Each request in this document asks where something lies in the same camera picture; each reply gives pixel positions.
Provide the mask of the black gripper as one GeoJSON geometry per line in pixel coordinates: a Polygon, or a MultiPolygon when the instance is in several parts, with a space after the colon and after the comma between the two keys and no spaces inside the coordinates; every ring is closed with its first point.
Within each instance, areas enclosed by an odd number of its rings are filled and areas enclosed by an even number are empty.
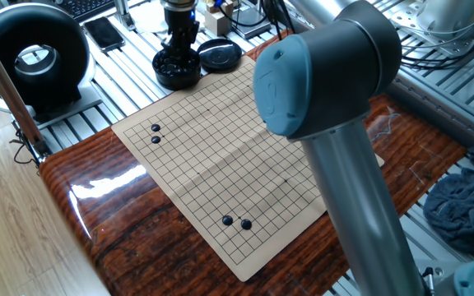
{"type": "Polygon", "coordinates": [[[165,67],[194,68],[199,65],[198,52],[192,48],[196,41],[199,22],[196,20],[195,9],[186,10],[165,9],[165,22],[168,25],[168,35],[162,40],[163,65],[165,67]],[[180,47],[175,41],[181,41],[180,47]]]}

